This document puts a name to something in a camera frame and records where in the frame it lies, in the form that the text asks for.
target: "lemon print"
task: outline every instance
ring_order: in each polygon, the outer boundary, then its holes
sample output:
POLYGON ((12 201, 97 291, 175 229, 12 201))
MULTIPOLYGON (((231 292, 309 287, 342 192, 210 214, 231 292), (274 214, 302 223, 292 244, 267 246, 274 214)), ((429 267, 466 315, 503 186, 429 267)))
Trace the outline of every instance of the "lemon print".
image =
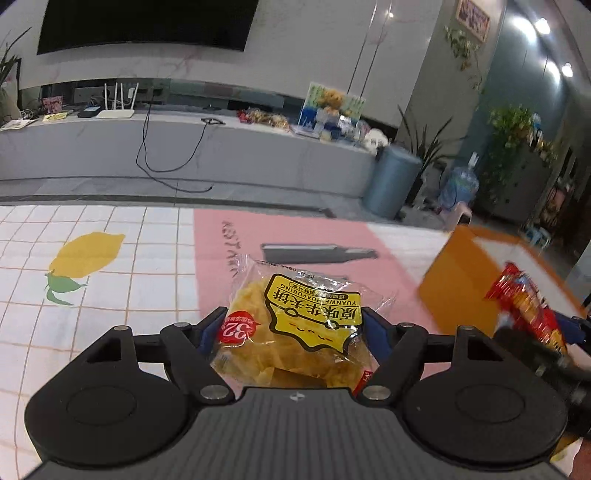
POLYGON ((47 300, 60 305, 72 305, 58 299, 56 293, 67 293, 86 287, 73 278, 87 277, 109 265, 119 254, 125 235, 92 232, 65 244, 49 265, 47 300))

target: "black cable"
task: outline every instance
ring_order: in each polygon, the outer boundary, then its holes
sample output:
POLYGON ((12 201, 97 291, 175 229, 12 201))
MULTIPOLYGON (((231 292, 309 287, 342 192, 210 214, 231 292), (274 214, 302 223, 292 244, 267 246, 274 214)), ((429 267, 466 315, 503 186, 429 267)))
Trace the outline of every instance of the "black cable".
POLYGON ((145 168, 143 168, 142 165, 139 164, 139 154, 141 153, 142 147, 143 147, 143 149, 144 149, 144 163, 146 164, 146 167, 148 167, 148 169, 154 173, 170 173, 170 172, 180 170, 181 168, 188 165, 189 162, 191 162, 191 160, 195 156, 195 152, 197 151, 197 149, 201 143, 201 140, 203 139, 203 136, 205 134, 205 129, 207 128, 208 125, 211 125, 213 123, 214 119, 202 119, 202 120, 209 120, 209 121, 205 122, 205 125, 203 127, 203 132, 201 133, 201 137, 199 138, 199 142, 197 142, 197 145, 195 146, 195 150, 193 150, 193 154, 191 155, 191 157, 189 157, 189 159, 184 164, 182 164, 180 167, 172 168, 171 170, 153 170, 152 168, 150 168, 150 165, 148 165, 148 148, 146 146, 146 138, 148 136, 148 129, 150 127, 150 113, 151 113, 151 111, 152 111, 152 102, 150 102, 150 104, 148 105, 148 113, 146 114, 146 118, 144 120, 144 126, 142 128, 142 143, 139 146, 138 154, 135 157, 135 164, 149 178, 151 178, 154 181, 157 181, 158 183, 161 183, 162 185, 165 185, 169 189, 173 189, 173 190, 176 190, 177 192, 183 192, 183 193, 206 193, 206 192, 209 192, 213 188, 213 185, 210 186, 206 190, 184 190, 184 189, 178 188, 178 186, 175 187, 175 186, 171 185, 170 183, 165 182, 164 180, 157 179, 148 170, 146 170, 145 168))

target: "blue cylindrical bin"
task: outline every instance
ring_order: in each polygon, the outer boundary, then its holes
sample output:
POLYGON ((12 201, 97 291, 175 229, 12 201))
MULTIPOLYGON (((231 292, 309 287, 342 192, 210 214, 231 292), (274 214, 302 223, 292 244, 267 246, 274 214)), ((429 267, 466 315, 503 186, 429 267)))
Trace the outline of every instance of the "blue cylindrical bin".
POLYGON ((363 206, 383 218, 393 219, 421 171, 423 162, 406 150, 389 145, 375 166, 363 199, 363 206))

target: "green plant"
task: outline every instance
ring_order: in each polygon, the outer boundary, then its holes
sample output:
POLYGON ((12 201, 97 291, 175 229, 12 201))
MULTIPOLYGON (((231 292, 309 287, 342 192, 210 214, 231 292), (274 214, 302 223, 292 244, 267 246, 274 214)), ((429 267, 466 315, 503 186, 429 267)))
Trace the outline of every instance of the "green plant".
POLYGON ((10 71, 12 70, 12 67, 14 67, 14 64, 18 60, 18 57, 16 55, 13 55, 12 57, 9 58, 8 52, 10 52, 10 49, 14 46, 14 44, 17 41, 19 41, 31 28, 32 27, 27 28, 10 45, 6 41, 8 36, 10 35, 10 32, 8 32, 6 37, 4 37, 4 40, 2 40, 2 44, 6 44, 6 50, 4 51, 4 56, 2 57, 2 60, 0 60, 0 85, 3 84, 4 81, 6 81, 8 74, 10 73, 10 71))
POLYGON ((413 129, 413 131, 411 131, 410 128, 410 124, 408 122, 407 117, 404 115, 404 112, 402 111, 402 109, 400 108, 400 106, 398 105, 398 111, 400 112, 400 115, 402 116, 402 125, 404 126, 404 129, 406 130, 406 133, 408 134, 408 138, 410 140, 410 152, 414 155, 416 155, 418 158, 420 158, 423 161, 423 166, 421 167, 421 171, 419 172, 419 175, 421 175, 429 165, 433 164, 434 162, 438 161, 438 160, 442 160, 445 158, 456 158, 455 155, 446 155, 446 154, 442 154, 441 149, 448 144, 454 143, 454 142, 458 142, 460 140, 464 140, 466 137, 461 137, 461 138, 449 138, 449 139, 445 139, 442 140, 441 138, 439 138, 439 136, 443 133, 443 131, 447 128, 447 126, 452 123, 452 119, 453 117, 451 116, 442 126, 439 130, 437 130, 437 133, 435 134, 435 136, 431 139, 431 140, 427 140, 427 125, 423 126, 423 131, 422 133, 419 135, 419 130, 416 127, 416 122, 415 122, 415 128, 413 129))
POLYGON ((480 49, 480 44, 468 39, 466 32, 459 28, 449 28, 445 26, 444 30, 445 38, 452 48, 453 56, 457 59, 462 59, 460 71, 463 72, 472 67, 472 61, 474 61, 476 74, 470 75, 468 78, 472 82, 472 89, 480 90, 483 82, 482 72, 480 71, 480 64, 478 62, 478 50, 480 49))
POLYGON ((513 173, 519 147, 529 136, 533 121, 527 108, 509 105, 491 110, 489 123, 493 134, 486 152, 486 168, 480 175, 479 198, 494 205, 513 173))

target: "transparent plastic packaging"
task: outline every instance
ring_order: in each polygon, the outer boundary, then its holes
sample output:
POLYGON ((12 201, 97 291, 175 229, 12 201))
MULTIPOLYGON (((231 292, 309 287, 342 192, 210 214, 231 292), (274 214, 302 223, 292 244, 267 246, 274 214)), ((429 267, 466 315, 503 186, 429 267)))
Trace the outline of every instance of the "transparent plastic packaging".
POLYGON ((361 306, 386 315, 392 302, 361 284, 241 255, 212 367, 242 385, 355 391, 376 367, 361 306))

